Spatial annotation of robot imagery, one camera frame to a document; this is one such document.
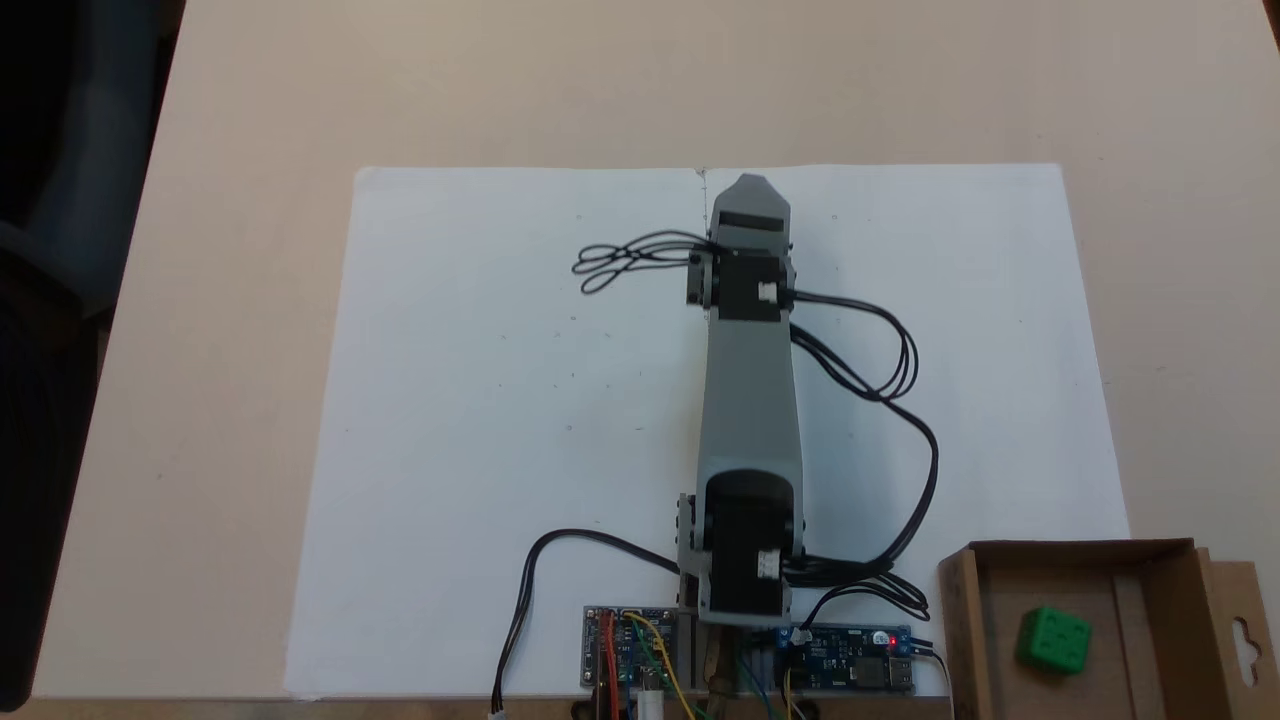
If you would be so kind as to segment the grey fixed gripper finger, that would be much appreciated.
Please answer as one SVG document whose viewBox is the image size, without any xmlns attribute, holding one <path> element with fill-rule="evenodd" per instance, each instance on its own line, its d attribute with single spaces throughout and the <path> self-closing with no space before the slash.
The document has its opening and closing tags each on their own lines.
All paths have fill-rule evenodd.
<svg viewBox="0 0 1280 720">
<path fill-rule="evenodd" d="M 719 193 L 719 211 L 745 215 L 788 215 L 790 202 L 759 174 L 742 173 Z"/>
</svg>

